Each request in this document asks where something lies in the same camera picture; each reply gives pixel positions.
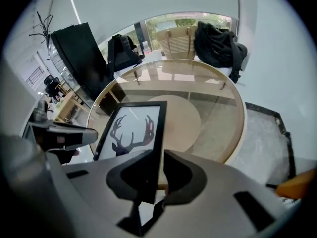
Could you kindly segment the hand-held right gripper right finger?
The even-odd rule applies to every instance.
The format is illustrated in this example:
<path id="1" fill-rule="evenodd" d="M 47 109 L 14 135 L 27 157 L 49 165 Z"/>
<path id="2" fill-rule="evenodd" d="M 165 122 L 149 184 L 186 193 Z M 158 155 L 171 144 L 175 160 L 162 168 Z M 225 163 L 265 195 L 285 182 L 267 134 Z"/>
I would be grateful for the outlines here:
<path id="1" fill-rule="evenodd" d="M 149 238 L 270 237 L 288 215 L 272 191 L 232 166 L 166 150 L 168 179 L 180 178 L 178 164 L 192 178 L 166 197 Z"/>

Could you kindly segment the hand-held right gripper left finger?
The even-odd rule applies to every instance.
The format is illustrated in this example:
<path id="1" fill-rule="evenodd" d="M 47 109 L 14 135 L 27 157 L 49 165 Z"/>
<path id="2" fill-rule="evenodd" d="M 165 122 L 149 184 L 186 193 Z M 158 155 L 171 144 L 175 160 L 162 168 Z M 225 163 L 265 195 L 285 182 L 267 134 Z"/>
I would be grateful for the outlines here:
<path id="1" fill-rule="evenodd" d="M 141 224 L 139 204 L 149 189 L 151 151 L 63 166 L 47 154 L 54 188 L 70 222 L 72 238 L 146 237 L 151 223 Z"/>

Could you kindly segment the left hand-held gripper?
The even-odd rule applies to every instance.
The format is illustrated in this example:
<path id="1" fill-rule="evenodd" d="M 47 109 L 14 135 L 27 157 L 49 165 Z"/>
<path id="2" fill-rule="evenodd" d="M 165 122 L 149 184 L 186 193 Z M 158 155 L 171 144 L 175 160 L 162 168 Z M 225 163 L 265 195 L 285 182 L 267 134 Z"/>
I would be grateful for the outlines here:
<path id="1" fill-rule="evenodd" d="M 33 121 L 32 112 L 39 100 L 27 90 L 21 79 L 13 72 L 8 62 L 0 61 L 0 152 L 5 146 L 21 149 L 22 152 L 76 150 L 94 143 L 98 133 L 91 128 L 68 123 L 55 122 L 44 130 L 41 140 L 31 132 L 23 138 L 25 131 L 32 130 L 29 123 L 47 123 Z"/>

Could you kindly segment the black framed deer picture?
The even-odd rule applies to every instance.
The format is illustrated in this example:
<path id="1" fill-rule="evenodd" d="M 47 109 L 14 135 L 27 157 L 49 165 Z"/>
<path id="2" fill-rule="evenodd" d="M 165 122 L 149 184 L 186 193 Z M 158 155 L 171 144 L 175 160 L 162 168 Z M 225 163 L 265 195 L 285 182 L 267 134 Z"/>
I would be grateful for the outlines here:
<path id="1" fill-rule="evenodd" d="M 154 203 L 167 102 L 122 103 L 111 114 L 94 160 L 99 166 L 94 196 L 103 204 Z"/>

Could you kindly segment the round glass table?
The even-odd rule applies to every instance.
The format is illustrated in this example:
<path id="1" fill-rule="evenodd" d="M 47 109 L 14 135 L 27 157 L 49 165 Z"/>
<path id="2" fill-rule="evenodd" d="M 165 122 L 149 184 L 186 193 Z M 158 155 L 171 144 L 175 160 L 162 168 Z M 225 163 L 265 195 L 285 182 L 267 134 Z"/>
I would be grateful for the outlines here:
<path id="1" fill-rule="evenodd" d="M 167 101 L 164 149 L 232 163 L 247 112 L 222 70 L 187 59 L 159 60 L 119 73 L 96 98 L 86 125 L 102 134 L 120 103 Z"/>

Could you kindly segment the light wooden side table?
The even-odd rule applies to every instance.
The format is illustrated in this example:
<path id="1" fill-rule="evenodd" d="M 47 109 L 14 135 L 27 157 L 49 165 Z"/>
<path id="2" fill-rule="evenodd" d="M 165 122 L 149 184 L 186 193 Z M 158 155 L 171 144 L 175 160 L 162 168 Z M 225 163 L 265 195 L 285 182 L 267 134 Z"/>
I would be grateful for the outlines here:
<path id="1" fill-rule="evenodd" d="M 77 106 L 79 109 L 82 109 L 89 114 L 90 109 L 81 105 L 79 101 L 75 99 L 75 96 L 76 94 L 74 91 L 70 91 L 69 93 L 67 93 L 63 101 L 59 102 L 59 105 L 56 105 L 56 107 L 54 108 L 54 111 L 51 115 L 51 120 L 64 122 L 64 119 L 74 106 Z"/>

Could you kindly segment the light wooden chair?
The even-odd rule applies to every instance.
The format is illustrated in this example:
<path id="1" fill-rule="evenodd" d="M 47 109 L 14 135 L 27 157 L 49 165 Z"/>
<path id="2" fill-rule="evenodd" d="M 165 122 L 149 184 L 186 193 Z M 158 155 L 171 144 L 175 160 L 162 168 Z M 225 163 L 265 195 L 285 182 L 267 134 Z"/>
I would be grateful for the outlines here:
<path id="1" fill-rule="evenodd" d="M 70 91 L 72 91 L 70 86 L 64 80 L 59 82 L 55 88 L 58 89 L 59 92 L 61 92 L 64 96 L 67 95 Z"/>

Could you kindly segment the black office chair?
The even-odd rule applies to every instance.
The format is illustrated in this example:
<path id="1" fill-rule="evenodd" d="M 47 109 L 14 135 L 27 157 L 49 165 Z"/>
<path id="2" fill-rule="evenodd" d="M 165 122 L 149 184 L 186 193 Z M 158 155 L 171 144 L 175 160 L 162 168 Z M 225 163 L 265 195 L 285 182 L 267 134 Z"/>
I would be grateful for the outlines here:
<path id="1" fill-rule="evenodd" d="M 55 102 L 60 101 L 60 90 L 58 88 L 59 83 L 59 79 L 57 77 L 53 77 L 52 75 L 49 75 L 44 79 L 45 92 L 49 97 L 53 98 Z"/>

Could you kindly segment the black balcony railing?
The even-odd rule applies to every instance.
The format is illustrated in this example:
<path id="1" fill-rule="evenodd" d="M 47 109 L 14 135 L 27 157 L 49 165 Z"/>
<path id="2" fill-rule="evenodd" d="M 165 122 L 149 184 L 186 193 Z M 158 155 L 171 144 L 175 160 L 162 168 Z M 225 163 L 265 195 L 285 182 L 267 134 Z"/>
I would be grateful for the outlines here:
<path id="1" fill-rule="evenodd" d="M 44 71 L 41 69 L 41 67 L 38 67 L 26 80 L 26 84 L 29 87 L 32 87 L 33 85 L 37 84 L 37 82 L 42 78 L 44 75 Z"/>

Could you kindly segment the black glass door cabinet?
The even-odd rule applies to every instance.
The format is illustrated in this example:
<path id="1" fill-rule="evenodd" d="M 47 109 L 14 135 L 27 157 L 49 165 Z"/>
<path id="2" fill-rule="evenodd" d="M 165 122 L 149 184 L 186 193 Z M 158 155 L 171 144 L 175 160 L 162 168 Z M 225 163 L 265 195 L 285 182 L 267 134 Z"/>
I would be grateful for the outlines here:
<path id="1" fill-rule="evenodd" d="M 88 23 L 51 33 L 48 53 L 61 78 L 88 107 L 114 80 Z"/>

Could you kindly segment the orange cushion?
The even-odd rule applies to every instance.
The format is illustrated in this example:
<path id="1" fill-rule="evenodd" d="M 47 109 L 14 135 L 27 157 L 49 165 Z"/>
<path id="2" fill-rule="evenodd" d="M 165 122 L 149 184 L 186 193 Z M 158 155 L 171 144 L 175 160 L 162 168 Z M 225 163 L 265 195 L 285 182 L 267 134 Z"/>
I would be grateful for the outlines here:
<path id="1" fill-rule="evenodd" d="M 316 174 L 317 168 L 300 173 L 289 181 L 278 185 L 275 194 L 284 198 L 302 199 L 308 193 Z"/>

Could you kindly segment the black backpack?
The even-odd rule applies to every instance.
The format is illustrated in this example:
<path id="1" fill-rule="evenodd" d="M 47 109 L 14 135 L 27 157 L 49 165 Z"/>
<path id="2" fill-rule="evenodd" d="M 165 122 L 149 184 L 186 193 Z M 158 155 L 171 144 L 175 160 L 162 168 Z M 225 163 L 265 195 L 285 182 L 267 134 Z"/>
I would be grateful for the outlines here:
<path id="1" fill-rule="evenodd" d="M 142 56 L 129 36 L 116 34 L 108 42 L 107 60 L 109 72 L 114 76 L 115 72 L 141 64 Z"/>

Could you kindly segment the black coat rack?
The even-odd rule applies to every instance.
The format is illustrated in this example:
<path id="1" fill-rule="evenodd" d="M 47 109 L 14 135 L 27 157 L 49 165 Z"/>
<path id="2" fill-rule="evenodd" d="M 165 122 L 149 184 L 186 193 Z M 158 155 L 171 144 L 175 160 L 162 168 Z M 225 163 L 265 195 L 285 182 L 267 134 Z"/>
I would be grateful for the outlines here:
<path id="1" fill-rule="evenodd" d="M 40 26 L 41 28 L 41 32 L 40 33 L 32 33 L 32 34 L 29 34 L 28 36 L 31 37 L 31 36 L 42 36 L 44 37 L 44 40 L 42 41 L 46 43 L 46 46 L 49 45 L 49 42 L 50 42 L 50 32 L 49 32 L 49 27 L 50 27 L 50 24 L 51 24 L 51 21 L 53 19 L 53 15 L 49 14 L 44 20 L 42 20 L 39 12 L 37 11 L 37 17 L 39 19 L 39 24 L 33 26 L 33 29 L 35 29 L 35 27 L 37 26 Z"/>

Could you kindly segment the tan woven tote bag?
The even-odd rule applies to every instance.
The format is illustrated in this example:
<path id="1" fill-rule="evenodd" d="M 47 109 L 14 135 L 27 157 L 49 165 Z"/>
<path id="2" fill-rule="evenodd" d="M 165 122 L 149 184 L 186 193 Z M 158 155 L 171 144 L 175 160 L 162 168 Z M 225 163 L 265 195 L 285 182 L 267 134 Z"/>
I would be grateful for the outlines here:
<path id="1" fill-rule="evenodd" d="M 180 26 L 157 32 L 156 38 L 166 58 L 193 60 L 196 30 L 197 26 Z"/>

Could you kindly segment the black crumpled duffel bag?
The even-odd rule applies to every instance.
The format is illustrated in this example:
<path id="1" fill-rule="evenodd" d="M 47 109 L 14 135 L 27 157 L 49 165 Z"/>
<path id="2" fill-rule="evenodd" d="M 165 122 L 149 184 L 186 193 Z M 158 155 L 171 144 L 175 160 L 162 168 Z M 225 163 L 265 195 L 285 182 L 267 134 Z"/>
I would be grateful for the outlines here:
<path id="1" fill-rule="evenodd" d="M 235 42 L 234 38 L 232 31 L 218 29 L 212 24 L 199 21 L 195 31 L 194 48 L 202 62 L 216 68 L 231 68 L 229 78 L 237 83 L 248 49 Z"/>

